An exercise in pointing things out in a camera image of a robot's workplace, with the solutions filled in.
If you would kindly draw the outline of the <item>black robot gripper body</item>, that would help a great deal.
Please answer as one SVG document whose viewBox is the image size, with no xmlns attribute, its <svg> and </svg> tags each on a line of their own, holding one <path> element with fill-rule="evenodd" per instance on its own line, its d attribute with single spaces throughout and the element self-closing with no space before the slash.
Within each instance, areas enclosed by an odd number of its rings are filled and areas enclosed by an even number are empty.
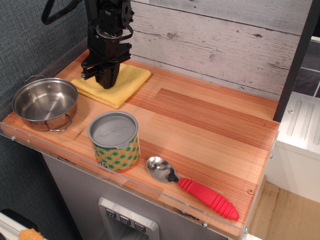
<svg viewBox="0 0 320 240">
<path fill-rule="evenodd" d="M 81 63 L 85 72 L 96 71 L 106 64 L 122 63 L 130 59 L 130 43 L 121 43 L 133 36 L 130 23 L 133 10 L 129 0 L 100 0 L 96 35 L 88 42 L 88 57 Z"/>
</svg>

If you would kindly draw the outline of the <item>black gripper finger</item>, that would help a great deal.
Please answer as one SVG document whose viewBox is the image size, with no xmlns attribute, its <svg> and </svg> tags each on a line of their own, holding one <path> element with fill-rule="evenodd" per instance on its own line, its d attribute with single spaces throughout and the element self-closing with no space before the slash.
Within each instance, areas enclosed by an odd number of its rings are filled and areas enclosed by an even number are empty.
<svg viewBox="0 0 320 240">
<path fill-rule="evenodd" d="M 120 70 L 120 63 L 104 64 L 98 67 L 95 80 L 104 89 L 112 88 L 116 81 Z"/>
<path fill-rule="evenodd" d="M 90 79 L 92 77 L 95 77 L 96 74 L 97 74 L 96 71 L 83 71 L 81 73 L 81 78 L 83 78 L 84 80 L 88 80 L 88 79 Z"/>
</svg>

